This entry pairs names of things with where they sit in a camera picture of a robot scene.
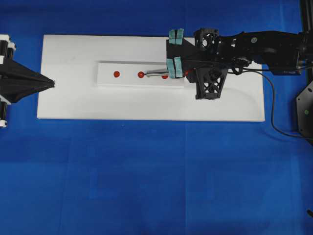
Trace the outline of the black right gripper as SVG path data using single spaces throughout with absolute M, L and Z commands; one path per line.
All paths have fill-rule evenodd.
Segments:
M 172 29 L 166 40 L 166 68 L 171 79 L 186 78 L 196 83 L 196 99 L 221 97 L 232 63 L 234 36 L 221 36 L 217 29 L 201 28 L 194 33 L 195 46 L 184 38 L 184 29 Z

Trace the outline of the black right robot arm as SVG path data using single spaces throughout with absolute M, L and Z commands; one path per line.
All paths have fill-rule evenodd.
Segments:
M 170 30 L 166 66 L 172 79 L 186 77 L 196 85 L 196 99 L 218 99 L 229 71 L 240 75 L 251 63 L 266 65 L 274 75 L 299 75 L 301 63 L 313 60 L 313 32 L 261 31 L 221 36 L 200 28 L 194 43 L 184 30 Z

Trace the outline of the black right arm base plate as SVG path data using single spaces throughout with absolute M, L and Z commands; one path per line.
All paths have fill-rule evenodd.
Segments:
M 313 83 L 311 82 L 296 98 L 299 133 L 313 144 Z

